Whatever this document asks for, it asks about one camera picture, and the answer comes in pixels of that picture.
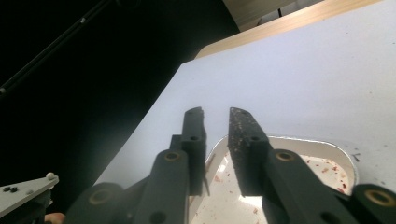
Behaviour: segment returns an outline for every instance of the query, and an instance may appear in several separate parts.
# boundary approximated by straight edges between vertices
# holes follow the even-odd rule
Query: white table
[[[360,153],[359,183],[396,191],[395,12],[396,1],[384,0],[182,64],[96,183],[128,188],[149,175],[196,106],[205,111],[208,154],[236,106],[267,134]]]

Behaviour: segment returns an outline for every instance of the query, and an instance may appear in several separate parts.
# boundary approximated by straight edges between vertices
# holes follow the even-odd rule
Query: black background
[[[98,2],[1,0],[0,84]],[[237,33],[220,0],[142,0],[134,10],[113,2],[1,99],[0,186],[53,172],[48,212],[65,213],[178,67]]]

